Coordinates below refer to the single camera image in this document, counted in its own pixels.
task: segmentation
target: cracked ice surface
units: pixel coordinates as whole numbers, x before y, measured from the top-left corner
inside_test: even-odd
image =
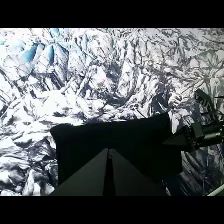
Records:
[[[175,132],[197,119],[195,89],[224,95],[223,76],[223,29],[0,29],[1,195],[57,186],[52,126],[168,111]],[[182,158],[173,184],[183,194],[223,184],[223,146]]]

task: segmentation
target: snowy ground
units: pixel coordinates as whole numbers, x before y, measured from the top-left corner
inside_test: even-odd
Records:
[[[1,28],[1,195],[57,186],[51,127],[169,111],[175,132],[197,119],[195,89],[224,95],[223,76],[223,29]],[[182,153],[176,188],[206,195],[223,184],[223,155],[220,145]]]

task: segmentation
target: white textured surface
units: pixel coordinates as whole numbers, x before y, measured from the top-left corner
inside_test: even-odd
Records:
[[[48,195],[57,185],[52,126],[169,111],[175,132],[197,119],[195,89],[224,95],[223,75],[221,29],[1,29],[1,195]],[[221,146],[182,157],[175,181],[184,194],[223,184]]]

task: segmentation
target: rocky terrain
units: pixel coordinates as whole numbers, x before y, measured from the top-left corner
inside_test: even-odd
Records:
[[[224,95],[223,29],[0,29],[0,193],[57,186],[49,129],[169,112],[172,131],[199,119],[193,93]],[[224,112],[221,99],[217,109]],[[171,195],[224,183],[223,146],[182,153]]]

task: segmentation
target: gray triangular object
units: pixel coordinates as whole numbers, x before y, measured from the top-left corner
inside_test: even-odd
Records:
[[[161,184],[152,182],[117,151],[110,150],[116,196],[166,196]]]
[[[102,196],[108,149],[62,183],[51,196]]]

